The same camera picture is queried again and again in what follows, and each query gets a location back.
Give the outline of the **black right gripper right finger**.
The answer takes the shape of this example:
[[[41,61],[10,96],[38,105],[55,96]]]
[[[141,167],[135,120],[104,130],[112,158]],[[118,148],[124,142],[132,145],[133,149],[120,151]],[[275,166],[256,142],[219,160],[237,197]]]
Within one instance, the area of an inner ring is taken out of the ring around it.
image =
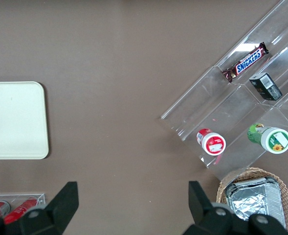
[[[253,214],[244,221],[226,208],[214,207],[198,181],[189,182],[188,205],[194,224],[185,235],[288,235],[270,215]]]

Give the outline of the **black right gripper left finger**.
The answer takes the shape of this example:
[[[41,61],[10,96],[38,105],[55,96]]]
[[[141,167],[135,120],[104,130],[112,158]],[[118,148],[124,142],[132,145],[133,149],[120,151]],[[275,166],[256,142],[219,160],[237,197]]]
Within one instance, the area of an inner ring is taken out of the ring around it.
[[[0,218],[0,235],[62,235],[78,207],[78,184],[67,182],[45,208],[31,209],[9,224]]]

